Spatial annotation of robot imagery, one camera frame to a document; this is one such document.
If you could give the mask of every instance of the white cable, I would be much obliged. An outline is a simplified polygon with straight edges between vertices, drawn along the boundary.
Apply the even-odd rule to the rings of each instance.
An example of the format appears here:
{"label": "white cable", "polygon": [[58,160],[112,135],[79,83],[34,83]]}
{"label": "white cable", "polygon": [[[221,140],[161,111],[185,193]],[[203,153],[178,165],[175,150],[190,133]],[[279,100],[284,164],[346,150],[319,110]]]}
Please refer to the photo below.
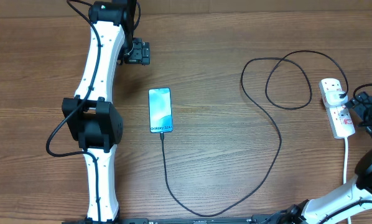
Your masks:
{"label": "white cable", "polygon": [[[349,145],[348,145],[348,137],[344,138],[345,140],[345,158],[343,161],[343,183],[346,183],[346,172],[348,170],[348,151],[349,151]],[[348,224],[351,224],[352,221],[350,220],[350,217],[348,217]]]}

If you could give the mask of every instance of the phone screen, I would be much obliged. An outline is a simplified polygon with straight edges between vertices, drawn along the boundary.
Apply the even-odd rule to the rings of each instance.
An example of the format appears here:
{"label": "phone screen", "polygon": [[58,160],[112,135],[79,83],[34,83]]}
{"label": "phone screen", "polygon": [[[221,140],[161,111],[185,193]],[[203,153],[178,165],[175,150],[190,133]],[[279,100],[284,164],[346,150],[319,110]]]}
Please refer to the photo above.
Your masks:
{"label": "phone screen", "polygon": [[149,90],[150,132],[171,132],[172,108],[169,88]]}

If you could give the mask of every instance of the table surface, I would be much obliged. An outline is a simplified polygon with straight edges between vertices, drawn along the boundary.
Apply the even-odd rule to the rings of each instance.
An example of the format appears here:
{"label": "table surface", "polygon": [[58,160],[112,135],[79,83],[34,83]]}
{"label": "table surface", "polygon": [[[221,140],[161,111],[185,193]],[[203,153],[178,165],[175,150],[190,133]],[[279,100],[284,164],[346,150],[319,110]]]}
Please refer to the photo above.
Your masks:
{"label": "table surface", "polygon": [[[59,223],[86,215],[84,158],[50,157],[45,142],[63,119],[62,99],[80,82],[89,33],[80,17],[0,19],[0,223]],[[150,42],[151,65],[118,67],[113,87],[114,105],[124,119],[115,159],[124,218],[195,217],[165,187],[160,137],[149,132],[148,89],[172,91],[174,132],[165,135],[169,184],[186,206],[207,214],[254,189],[279,144],[270,120],[241,90],[248,60],[318,50],[342,66],[351,90],[372,83],[372,11],[142,16],[135,36]],[[318,84],[329,77],[340,79],[344,88],[345,82],[320,55],[290,59],[306,71],[312,102],[301,110],[276,108],[264,94],[275,61],[246,69],[246,91],[274,118],[283,142],[262,187],[221,217],[272,213],[342,183],[344,142],[332,136]],[[303,75],[287,63],[274,73],[268,92],[283,106],[309,99]],[[350,137],[349,177],[371,148],[371,138],[356,130]],[[66,126],[52,150],[79,150]],[[372,211],[352,220],[372,223]]]}

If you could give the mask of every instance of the power strip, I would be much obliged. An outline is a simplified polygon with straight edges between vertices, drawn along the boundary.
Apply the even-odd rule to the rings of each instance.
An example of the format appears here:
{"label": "power strip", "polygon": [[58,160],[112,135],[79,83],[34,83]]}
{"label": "power strip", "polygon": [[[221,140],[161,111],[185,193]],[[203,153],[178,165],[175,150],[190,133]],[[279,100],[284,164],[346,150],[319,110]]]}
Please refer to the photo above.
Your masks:
{"label": "power strip", "polygon": [[337,106],[328,105],[328,101],[331,100],[328,96],[333,95],[332,93],[337,95],[339,95],[339,93],[344,93],[340,81],[335,78],[326,78],[320,81],[319,88],[322,93],[323,102],[326,107],[325,109],[327,111],[328,120],[334,138],[343,139],[354,134],[355,127],[350,117],[350,113],[348,108],[343,104],[343,102],[348,101],[348,96],[346,96]]}

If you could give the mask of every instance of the white plug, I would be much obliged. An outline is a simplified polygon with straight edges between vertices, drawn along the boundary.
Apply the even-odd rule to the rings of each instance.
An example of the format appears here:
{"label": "white plug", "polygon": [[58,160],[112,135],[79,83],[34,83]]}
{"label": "white plug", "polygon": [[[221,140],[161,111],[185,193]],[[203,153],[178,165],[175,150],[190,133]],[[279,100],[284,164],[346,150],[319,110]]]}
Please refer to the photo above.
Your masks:
{"label": "white plug", "polygon": [[325,78],[319,83],[320,92],[325,107],[330,108],[334,106],[341,106],[348,101],[348,96],[341,98],[345,92],[342,91],[340,81],[334,78]]}
{"label": "white plug", "polygon": [[319,87],[334,138],[342,139],[354,134],[355,127],[348,108],[344,105],[348,97],[346,96],[342,100],[339,97],[339,94],[345,93],[342,91],[340,81],[334,78],[326,78],[320,81]]}

